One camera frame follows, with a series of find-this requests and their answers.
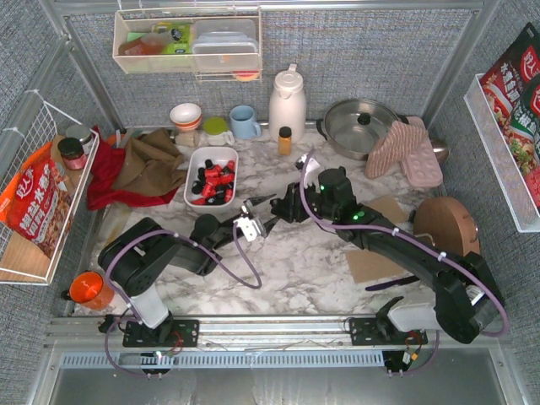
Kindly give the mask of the white orange striped bowl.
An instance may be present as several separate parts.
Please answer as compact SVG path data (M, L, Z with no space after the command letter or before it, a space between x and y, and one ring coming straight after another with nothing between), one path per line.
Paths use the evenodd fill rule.
M202 121L202 109L193 103L182 103L170 111L170 120L180 131L191 131Z

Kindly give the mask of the round wooden board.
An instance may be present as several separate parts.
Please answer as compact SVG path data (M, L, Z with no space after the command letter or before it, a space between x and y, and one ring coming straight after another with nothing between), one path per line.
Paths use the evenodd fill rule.
M480 253L478 227L465 206L453 197L424 200L413 220L415 235L430 235L435 247L465 256Z

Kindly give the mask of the green lidded white cup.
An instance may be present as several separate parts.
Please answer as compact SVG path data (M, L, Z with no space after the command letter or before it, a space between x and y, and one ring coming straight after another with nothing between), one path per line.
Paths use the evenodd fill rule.
M203 131L210 146L233 145L235 143L233 133L221 116L209 117L203 123Z

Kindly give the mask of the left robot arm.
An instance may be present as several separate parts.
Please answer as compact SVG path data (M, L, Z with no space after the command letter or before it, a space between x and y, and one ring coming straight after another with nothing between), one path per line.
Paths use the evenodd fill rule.
M268 235L279 218L262 223L252 210L271 198L273 195L248 198L239 214L223 221L202 214L188 237L163 229L151 218L141 219L99 254L105 282L125 301L138 324L150 330L161 327L171 318L155 286L165 267L174 264L198 276L210 274L222 265L219 248L237 243L241 237L253 241Z

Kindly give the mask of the steel pot with glass lid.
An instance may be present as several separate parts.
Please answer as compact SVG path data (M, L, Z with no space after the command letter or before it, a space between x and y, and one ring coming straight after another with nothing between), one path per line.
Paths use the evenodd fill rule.
M316 129L338 154L367 160L370 151L388 134L393 122L408 124L404 115L375 100L343 100L316 121Z

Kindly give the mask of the pink striped cloth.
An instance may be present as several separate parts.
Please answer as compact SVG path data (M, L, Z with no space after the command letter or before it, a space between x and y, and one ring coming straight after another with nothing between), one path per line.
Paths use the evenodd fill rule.
M383 176L392 165L407 158L427 138L426 129L394 121L387 135L369 152L365 177L373 180Z

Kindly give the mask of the pink egg tray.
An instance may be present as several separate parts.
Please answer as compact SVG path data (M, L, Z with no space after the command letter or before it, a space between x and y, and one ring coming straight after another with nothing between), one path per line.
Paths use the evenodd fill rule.
M443 182L440 164L428 137L400 165L413 187L432 188Z

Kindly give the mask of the dark lid glass jar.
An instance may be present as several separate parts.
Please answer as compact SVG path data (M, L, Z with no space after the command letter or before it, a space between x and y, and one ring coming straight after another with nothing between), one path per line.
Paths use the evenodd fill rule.
M83 170L86 166L87 156L83 145L76 138L62 138L57 149L64 165L69 170Z

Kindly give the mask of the orange spice bottle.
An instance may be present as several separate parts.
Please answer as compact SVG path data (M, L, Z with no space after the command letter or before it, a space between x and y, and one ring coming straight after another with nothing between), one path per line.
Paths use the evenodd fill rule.
M280 127L278 130L278 153L290 155L292 130L290 127Z

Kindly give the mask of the brown cardboard sheet right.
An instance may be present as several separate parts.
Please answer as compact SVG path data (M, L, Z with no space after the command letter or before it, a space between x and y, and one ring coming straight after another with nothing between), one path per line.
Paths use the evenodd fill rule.
M353 250L348 251L345 256L349 271L357 284L411 275L404 267L372 251Z

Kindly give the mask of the pink yellow sponge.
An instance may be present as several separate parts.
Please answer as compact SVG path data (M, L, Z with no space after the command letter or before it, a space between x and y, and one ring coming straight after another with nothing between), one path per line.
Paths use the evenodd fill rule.
M232 76L235 80L240 82L250 82L253 80L257 80L260 76L260 72L258 70L252 70L252 71L234 71L232 73Z

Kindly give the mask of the red cloth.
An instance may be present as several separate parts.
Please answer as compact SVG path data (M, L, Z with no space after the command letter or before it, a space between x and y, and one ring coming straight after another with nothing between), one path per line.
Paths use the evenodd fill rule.
M113 190L112 184L119 175L126 157L125 147L112 148L105 141L100 141L90 171L92 180L87 189L89 210L99 210L111 203L124 203L132 208L153 207L167 204L175 196L179 187L158 197L145 197L134 192Z

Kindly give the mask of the clear plastic container stack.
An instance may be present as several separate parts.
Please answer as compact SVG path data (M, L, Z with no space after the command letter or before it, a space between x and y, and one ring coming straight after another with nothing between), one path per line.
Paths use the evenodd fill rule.
M228 72L258 68L256 24L250 19L199 20L191 49L201 71Z

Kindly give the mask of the blue mug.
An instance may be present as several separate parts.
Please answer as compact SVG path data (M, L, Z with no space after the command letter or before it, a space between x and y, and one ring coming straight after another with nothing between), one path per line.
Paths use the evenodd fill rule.
M256 112L248 105L234 107L229 114L229 119L232 133L236 139L247 140L259 138L262 135Z

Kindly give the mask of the brown cardboard square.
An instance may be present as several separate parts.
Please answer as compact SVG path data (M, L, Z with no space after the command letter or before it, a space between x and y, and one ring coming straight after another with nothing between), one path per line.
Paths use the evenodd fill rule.
M397 200L392 195L385 195L374 199L366 205L380 212L384 217L394 224L408 222L409 214L406 213L398 204Z

